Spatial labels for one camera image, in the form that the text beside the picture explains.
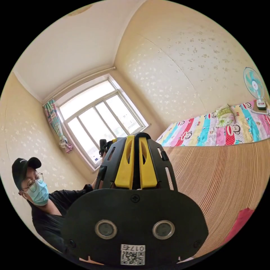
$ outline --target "colorful bedsheet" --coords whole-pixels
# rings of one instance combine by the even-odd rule
[[[215,113],[171,124],[157,139],[162,146],[217,146],[270,138],[270,117],[251,111],[254,101],[232,106],[236,123],[216,127]]]

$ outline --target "yellow plastic part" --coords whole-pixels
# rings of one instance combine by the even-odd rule
[[[139,138],[139,157],[141,189],[156,187],[158,182],[146,138]]]
[[[132,189],[134,171],[134,138],[135,136],[132,135],[127,136],[126,139],[123,155],[114,181],[114,184],[119,188]]]

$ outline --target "pillow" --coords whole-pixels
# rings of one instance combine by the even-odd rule
[[[235,124],[235,117],[229,105],[222,106],[216,110],[216,127],[226,127]]]

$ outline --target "curtain rod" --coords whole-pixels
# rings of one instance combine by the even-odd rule
[[[71,85],[76,84],[76,83],[78,83],[78,82],[80,82],[80,81],[86,79],[87,77],[92,77],[92,76],[98,75],[98,74],[100,74],[100,73],[103,73],[103,72],[105,72],[105,71],[109,71],[109,70],[112,70],[112,69],[116,69],[116,67],[113,66],[113,67],[110,67],[110,68],[102,69],[102,70],[97,71],[97,72],[95,72],[95,73],[91,73],[91,74],[85,75],[85,76],[83,76],[83,77],[80,76],[79,79],[73,80],[72,82],[68,83],[68,85],[66,85],[66,86],[64,86],[64,87],[63,87],[63,85],[60,86],[60,87],[58,87],[53,93],[51,93],[49,96],[46,97],[46,99],[45,99],[46,102],[45,102],[44,104],[42,104],[42,106],[44,106],[48,101],[50,101],[51,99],[53,99],[55,96],[57,96],[57,95],[59,95],[60,93],[62,93],[63,91],[65,91],[65,90],[66,90],[68,87],[70,87]]]

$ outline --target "electric fan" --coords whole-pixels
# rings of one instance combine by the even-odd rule
[[[264,88],[257,72],[250,67],[246,67],[244,69],[244,82],[249,92],[257,99],[258,109],[265,110],[266,103],[263,100]]]

